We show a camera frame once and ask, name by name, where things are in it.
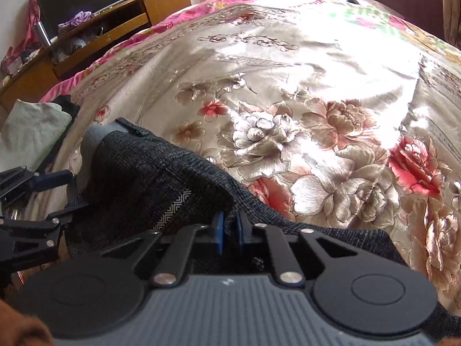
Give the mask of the dark grey knit pants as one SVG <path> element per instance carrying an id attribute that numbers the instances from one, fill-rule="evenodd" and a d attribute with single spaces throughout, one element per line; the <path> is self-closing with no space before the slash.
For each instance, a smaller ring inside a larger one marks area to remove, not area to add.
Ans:
<path id="1" fill-rule="evenodd" d="M 224 215 L 224 250 L 200 252 L 199 273 L 261 273 L 261 251 L 238 246 L 238 221 L 266 223 L 287 235 L 302 225 L 263 204 L 231 175 L 193 152 L 118 119 L 90 127 L 80 152 L 83 164 L 73 195 L 88 203 L 65 233 L 72 257 L 117 245 L 155 230 L 174 234 L 192 224 L 209 224 Z"/>

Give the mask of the beige cloth at bedside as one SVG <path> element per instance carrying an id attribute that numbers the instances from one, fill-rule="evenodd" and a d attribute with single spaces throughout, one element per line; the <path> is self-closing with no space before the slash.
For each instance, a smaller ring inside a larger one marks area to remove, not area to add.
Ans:
<path id="1" fill-rule="evenodd" d="M 1 171 L 25 166 L 43 173 L 79 111 L 68 95 L 42 103 L 17 100 L 1 128 Z"/>

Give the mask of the floral satin bedspread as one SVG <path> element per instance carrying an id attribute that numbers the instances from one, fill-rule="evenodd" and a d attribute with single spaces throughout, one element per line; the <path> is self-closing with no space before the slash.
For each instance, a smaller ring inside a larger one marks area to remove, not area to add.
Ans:
<path id="1" fill-rule="evenodd" d="M 335 0 L 208 0 L 46 95 L 85 130 L 123 117 L 228 172 L 281 216 L 386 230 L 460 313 L 460 51 Z"/>

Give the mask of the wooden desk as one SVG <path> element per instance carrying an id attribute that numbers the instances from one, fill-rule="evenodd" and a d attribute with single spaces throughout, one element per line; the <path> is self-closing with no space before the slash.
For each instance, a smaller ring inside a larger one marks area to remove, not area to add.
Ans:
<path id="1" fill-rule="evenodd" d="M 39 101 L 53 86 L 67 76 L 73 76 L 103 49 L 113 47 L 140 29 L 156 25 L 190 4 L 191 0 L 126 0 L 95 14 L 90 20 L 54 40 L 50 47 L 39 51 L 22 66 L 1 87 L 1 106 L 9 112 L 18 98 L 28 102 Z M 97 27 L 105 29 L 102 35 L 77 49 L 61 63 L 53 62 L 54 51 L 71 38 Z"/>

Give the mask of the beige curtain right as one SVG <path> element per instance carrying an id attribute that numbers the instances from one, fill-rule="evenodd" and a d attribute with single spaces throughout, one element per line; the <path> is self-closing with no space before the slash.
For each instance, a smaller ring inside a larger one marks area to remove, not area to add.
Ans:
<path id="1" fill-rule="evenodd" d="M 445 40 L 460 48 L 460 0 L 443 0 Z"/>

